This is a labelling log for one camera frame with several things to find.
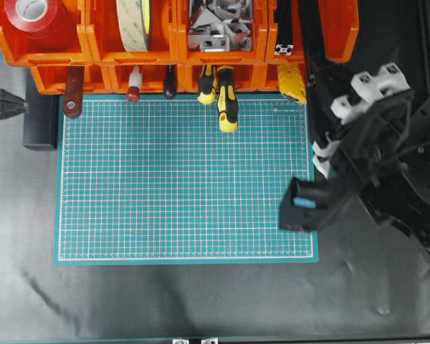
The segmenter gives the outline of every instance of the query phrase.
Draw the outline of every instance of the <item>workbench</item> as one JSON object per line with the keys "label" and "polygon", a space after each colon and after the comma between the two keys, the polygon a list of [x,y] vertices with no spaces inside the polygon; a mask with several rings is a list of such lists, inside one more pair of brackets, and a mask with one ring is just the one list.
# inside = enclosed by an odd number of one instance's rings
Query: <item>workbench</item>
{"label": "workbench", "polygon": [[[420,97],[415,3],[360,2],[352,67],[394,59]],[[26,76],[0,53],[0,87],[24,97]],[[55,266],[57,152],[23,148],[22,126],[0,122],[0,340],[430,338],[430,262],[359,204],[319,233],[316,264]]]}

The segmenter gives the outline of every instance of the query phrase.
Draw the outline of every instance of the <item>double-sided tape roll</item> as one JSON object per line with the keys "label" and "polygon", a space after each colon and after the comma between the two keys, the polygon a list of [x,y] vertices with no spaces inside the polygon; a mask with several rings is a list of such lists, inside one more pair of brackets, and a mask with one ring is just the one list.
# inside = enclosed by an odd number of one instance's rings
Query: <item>double-sided tape roll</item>
{"label": "double-sided tape roll", "polygon": [[147,52],[151,44],[151,0],[116,0],[121,40],[126,52]]}
{"label": "double-sided tape roll", "polygon": [[11,25],[41,47],[61,49],[75,39],[75,23],[61,0],[5,0],[5,13]]}

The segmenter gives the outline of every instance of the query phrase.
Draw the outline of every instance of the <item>orange storage bin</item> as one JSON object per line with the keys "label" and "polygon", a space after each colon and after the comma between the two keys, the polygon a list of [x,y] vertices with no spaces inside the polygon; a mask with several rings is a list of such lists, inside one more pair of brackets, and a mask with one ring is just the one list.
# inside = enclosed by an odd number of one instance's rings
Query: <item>orange storage bin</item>
{"label": "orange storage bin", "polygon": [[[126,93],[129,85],[129,75],[134,66],[114,66],[106,67],[111,80],[112,92]],[[161,64],[150,64],[140,66],[142,73],[142,87],[140,89],[143,93],[158,93],[163,92],[164,77],[166,76],[167,66]],[[177,66],[177,92],[184,92],[185,90],[185,73],[183,66]]]}
{"label": "orange storage bin", "polygon": [[[301,76],[305,78],[305,64],[300,64]],[[277,74],[277,64],[262,64],[259,66],[258,90],[263,92],[279,91],[279,78]]]}
{"label": "orange storage bin", "polygon": [[11,66],[87,65],[91,54],[85,33],[85,2],[62,0],[77,25],[77,37],[63,52],[38,47],[27,35],[11,25],[6,17],[4,0],[0,0],[0,47],[6,62]]}
{"label": "orange storage bin", "polygon": [[[274,13],[277,10],[278,1],[291,1],[292,2],[292,18],[290,21],[290,29],[293,32],[293,52],[290,56],[286,55],[275,55],[275,46],[277,42],[277,35],[279,25],[274,21]],[[298,11],[298,0],[269,0],[269,32],[267,37],[267,48],[266,57],[264,61],[269,64],[282,64],[289,62],[303,62],[305,59],[304,48],[302,46],[302,35],[301,35],[301,22],[300,13]]]}
{"label": "orange storage bin", "polygon": [[[302,34],[298,0],[292,2],[292,32],[294,49],[291,56],[275,55],[278,24],[274,22],[277,2],[269,0],[269,35],[267,40],[266,58],[269,64],[302,62],[305,59],[302,46]],[[359,31],[358,0],[319,0],[320,20],[328,59],[344,63],[352,57]]]}
{"label": "orange storage bin", "polygon": [[[64,66],[40,66],[30,70],[37,89],[43,95],[59,95],[65,92],[67,71]],[[111,85],[106,67],[90,65],[85,67],[84,93],[110,93]]]}
{"label": "orange storage bin", "polygon": [[[185,91],[198,92],[198,79],[202,66],[185,66]],[[260,66],[256,64],[241,64],[234,66],[234,84],[237,92],[254,92],[258,90]]]}
{"label": "orange storage bin", "polygon": [[319,0],[325,52],[337,63],[352,58],[358,38],[358,0]]}
{"label": "orange storage bin", "polygon": [[115,0],[86,1],[86,35],[92,58],[100,65],[174,65],[177,61],[177,0],[153,0],[151,49],[126,52]]}
{"label": "orange storage bin", "polygon": [[188,48],[189,0],[178,0],[178,63],[185,65],[254,65],[264,61],[267,44],[267,2],[252,0],[252,50],[250,52],[201,52]]}

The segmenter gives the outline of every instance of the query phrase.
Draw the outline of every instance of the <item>black and yellow screwdriver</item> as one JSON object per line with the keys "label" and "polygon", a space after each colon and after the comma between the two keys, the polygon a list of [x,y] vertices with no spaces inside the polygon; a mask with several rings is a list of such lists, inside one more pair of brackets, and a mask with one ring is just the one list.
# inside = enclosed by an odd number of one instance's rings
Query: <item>black and yellow screwdriver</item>
{"label": "black and yellow screwdriver", "polygon": [[211,64],[205,64],[202,67],[202,73],[198,80],[198,100],[201,104],[210,105],[216,98],[216,87],[218,80],[216,78],[216,67]]}
{"label": "black and yellow screwdriver", "polygon": [[220,81],[220,96],[218,98],[218,116],[220,130],[231,133],[237,130],[239,103],[234,92],[234,68],[221,66],[218,68]]}

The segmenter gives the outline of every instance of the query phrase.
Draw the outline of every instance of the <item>grid lines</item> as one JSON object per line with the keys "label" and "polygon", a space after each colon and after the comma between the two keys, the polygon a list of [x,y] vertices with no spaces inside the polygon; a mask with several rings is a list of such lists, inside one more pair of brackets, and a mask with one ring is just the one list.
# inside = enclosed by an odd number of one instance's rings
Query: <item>grid lines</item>
{"label": "grid lines", "polygon": [[87,97],[63,120],[58,262],[312,259],[313,234],[277,228],[292,176],[310,179],[305,106],[239,97],[239,130],[215,105]]}

